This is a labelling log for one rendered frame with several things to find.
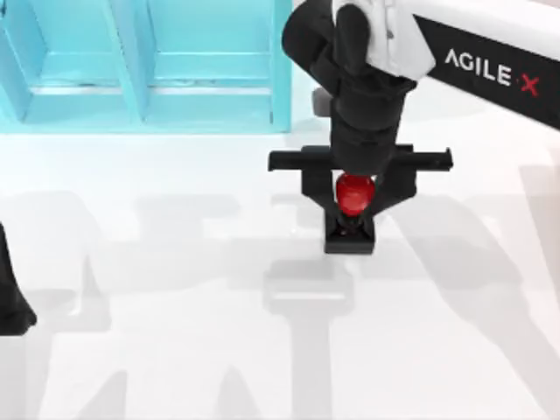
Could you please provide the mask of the red trophy with black base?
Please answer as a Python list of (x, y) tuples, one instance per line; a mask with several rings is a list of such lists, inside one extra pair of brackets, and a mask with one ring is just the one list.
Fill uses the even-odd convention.
[(327, 254), (371, 255), (375, 248), (375, 224), (366, 212), (375, 195), (371, 178), (343, 172), (334, 185), (334, 209), (325, 210)]

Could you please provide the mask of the pale grey rounded box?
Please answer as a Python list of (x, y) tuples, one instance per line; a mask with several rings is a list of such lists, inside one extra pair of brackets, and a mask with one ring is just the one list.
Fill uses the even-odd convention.
[(319, 118), (329, 118), (332, 99), (333, 97), (323, 87), (317, 87), (311, 95), (314, 115)]

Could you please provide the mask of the light blue rack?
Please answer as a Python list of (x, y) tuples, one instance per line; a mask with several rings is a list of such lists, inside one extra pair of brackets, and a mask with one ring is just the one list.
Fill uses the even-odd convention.
[(280, 133), (292, 0), (0, 0), (0, 134)]

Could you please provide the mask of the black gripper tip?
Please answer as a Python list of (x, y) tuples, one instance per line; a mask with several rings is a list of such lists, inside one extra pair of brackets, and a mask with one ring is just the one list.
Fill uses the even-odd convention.
[(18, 286), (4, 225), (0, 223), (0, 337), (23, 336), (37, 324), (37, 315)]

